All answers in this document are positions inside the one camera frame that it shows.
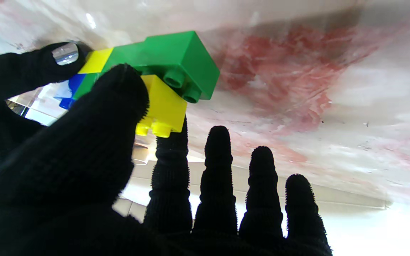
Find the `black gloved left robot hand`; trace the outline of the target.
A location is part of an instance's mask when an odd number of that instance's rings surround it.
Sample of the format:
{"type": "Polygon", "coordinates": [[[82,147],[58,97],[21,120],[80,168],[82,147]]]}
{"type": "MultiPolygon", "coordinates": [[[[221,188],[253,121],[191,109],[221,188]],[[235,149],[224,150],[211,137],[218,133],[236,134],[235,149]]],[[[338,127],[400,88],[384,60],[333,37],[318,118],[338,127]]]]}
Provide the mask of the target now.
{"type": "Polygon", "coordinates": [[[314,192],[301,174],[286,180],[283,236],[278,178],[266,146],[252,152],[246,212],[237,226],[225,126],[208,134],[195,218],[185,133],[158,140],[143,222],[114,211],[132,175],[135,128],[147,108],[141,77],[130,65],[116,65],[69,112],[21,145],[0,172],[0,255],[332,255],[314,192]]]}

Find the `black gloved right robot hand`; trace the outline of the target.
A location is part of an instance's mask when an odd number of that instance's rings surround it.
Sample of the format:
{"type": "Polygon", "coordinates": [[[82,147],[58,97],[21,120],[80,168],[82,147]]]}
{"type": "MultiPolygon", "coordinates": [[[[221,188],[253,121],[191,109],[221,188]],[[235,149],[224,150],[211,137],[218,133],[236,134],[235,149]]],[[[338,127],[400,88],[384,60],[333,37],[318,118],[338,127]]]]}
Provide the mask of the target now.
{"type": "Polygon", "coordinates": [[[0,55],[0,170],[11,152],[44,128],[13,112],[6,100],[69,80],[83,67],[88,52],[84,44],[60,42],[22,54],[0,55]]]}

